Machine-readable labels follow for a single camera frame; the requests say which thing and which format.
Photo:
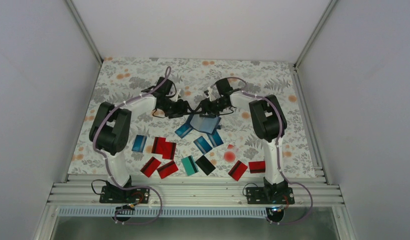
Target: robotic arm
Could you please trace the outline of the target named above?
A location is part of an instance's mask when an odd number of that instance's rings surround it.
[[[201,101],[198,108],[201,111],[192,110],[187,101],[178,99],[178,92],[174,96],[168,96],[173,82],[167,80],[160,88],[158,88],[151,95],[142,97],[139,100],[126,104],[125,108],[116,110],[108,119],[108,122],[114,123],[113,126],[105,125],[98,135],[96,147],[105,150],[108,158],[108,172],[111,176],[108,177],[106,183],[107,191],[110,193],[109,198],[117,200],[117,203],[124,203],[129,192],[125,192],[114,185],[115,182],[124,186],[131,187],[131,178],[125,165],[125,157],[123,150],[128,142],[128,134],[130,129],[131,117],[136,118],[143,113],[149,113],[154,109],[161,109],[165,116],[169,118],[177,118],[188,114],[201,114],[205,117],[216,117],[220,115],[226,108],[237,107],[249,110],[253,122],[255,134],[262,139],[263,149],[265,153],[266,171],[264,177],[264,187],[250,188],[253,193],[249,194],[249,204],[279,204],[283,203],[280,200],[281,196],[290,195],[292,189],[288,187],[287,182],[283,179],[279,172],[283,167],[281,146],[284,136],[284,130],[287,127],[287,121],[281,110],[281,107],[274,95],[265,97],[277,109],[282,120],[282,133],[278,138],[278,145],[276,139],[280,133],[280,124],[275,110],[263,99],[256,99],[242,94],[240,89],[233,89],[230,87],[227,78],[218,80],[215,85],[220,95],[219,98],[212,100],[208,97]],[[147,88],[142,92],[149,92],[153,87]],[[90,130],[89,138],[93,141],[99,125],[103,122],[105,117],[115,108],[115,105],[108,102],[103,102],[96,114],[93,126]],[[294,203],[293,197],[289,200],[290,204]]]

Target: floral tablecloth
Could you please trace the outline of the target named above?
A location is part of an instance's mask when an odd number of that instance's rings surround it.
[[[121,103],[140,93],[142,89],[155,85],[159,77],[164,75],[167,66],[172,67],[171,77],[181,97],[188,100],[194,109],[205,98],[204,91],[215,81],[235,76],[248,82],[245,91],[266,96],[275,94],[286,116],[288,127],[283,141],[283,156],[286,175],[296,178],[313,178],[315,172],[304,126],[293,87],[289,66],[285,62],[269,61],[236,61],[236,60],[202,60],[202,59],[174,59],[174,58],[134,58],[108,57],[105,59],[94,89],[87,114],[78,139],[77,147],[72,157],[69,174],[106,174],[104,161],[92,149],[88,134],[93,123],[98,106],[104,102]],[[236,79],[229,79],[233,87],[241,87],[242,83]],[[155,115],[163,116],[158,110]],[[146,146],[143,153],[132,152],[131,148],[136,135],[148,137],[165,137],[167,142],[176,142],[175,162],[179,171],[171,176],[186,176],[181,159],[193,155],[194,159],[202,156],[200,150],[193,143],[199,136],[207,136],[197,131],[190,132],[181,139],[175,130],[185,123],[187,117],[167,119],[153,117],[151,112],[140,115],[131,120],[129,142],[125,148],[126,164],[134,175],[141,175],[140,169],[151,156],[151,146]],[[234,113],[222,116],[222,128],[218,130],[224,144],[213,148],[205,156],[215,165],[216,169],[210,177],[229,177],[228,171],[237,160],[246,165],[248,162],[263,161],[264,152],[261,140],[252,128],[252,121],[248,111],[236,108]],[[227,162],[223,155],[227,145],[232,144],[237,149],[236,160]],[[158,158],[162,164],[169,160]],[[263,177],[263,173],[251,174],[248,170],[243,177]],[[202,171],[189,178],[203,177]]]

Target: red circle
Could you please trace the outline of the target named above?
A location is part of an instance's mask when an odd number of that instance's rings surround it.
[[[228,151],[224,153],[224,160],[227,161],[228,163],[234,162],[236,159],[236,155],[232,151]]]

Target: tabletop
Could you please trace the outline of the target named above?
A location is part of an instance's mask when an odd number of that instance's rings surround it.
[[[99,105],[106,101],[119,104],[140,93],[141,90],[153,86],[165,73],[167,66],[172,67],[170,80],[181,90],[181,98],[189,101],[193,109],[205,99],[204,91],[215,81],[231,76],[247,81],[244,90],[251,94],[267,96],[274,94],[287,119],[287,129],[283,140],[284,172],[291,178],[314,178],[315,172],[308,147],[298,98],[293,86],[289,65],[286,62],[272,61],[240,61],[240,60],[203,60],[182,58],[137,58],[108,57],[104,60],[94,92],[88,106],[87,114],[78,138],[77,146],[68,170],[69,174],[106,174],[102,157],[93,151],[88,134]],[[242,87],[242,83],[229,78],[232,87]],[[235,108],[229,115],[221,116],[222,145],[212,148],[205,157],[216,167],[208,177],[229,177],[228,172],[236,161],[248,166],[249,162],[263,161],[264,152],[261,140],[253,131],[250,113]],[[156,116],[164,116],[158,110]],[[175,130],[182,126],[187,117],[174,119],[153,117],[152,112],[131,119],[129,141],[124,149],[126,165],[133,175],[142,175],[140,169],[153,156],[162,164],[170,160],[159,158],[151,153],[151,145],[145,146],[142,153],[131,150],[136,135],[145,135],[149,139],[165,137],[168,142],[176,143],[174,161],[178,171],[171,176],[187,177],[181,159],[193,156],[195,160],[203,154],[193,143],[204,133],[193,130],[181,139]],[[235,161],[224,159],[228,145],[235,146]],[[206,176],[202,171],[188,178]],[[244,177],[263,177],[263,173],[250,173]]]

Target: white wall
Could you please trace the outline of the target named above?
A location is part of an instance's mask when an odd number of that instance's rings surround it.
[[[98,68],[64,1],[0,1],[0,239],[32,239]]]
[[[103,57],[295,62],[329,0],[73,0]]]
[[[410,239],[410,0],[339,1],[299,70],[358,239]]]

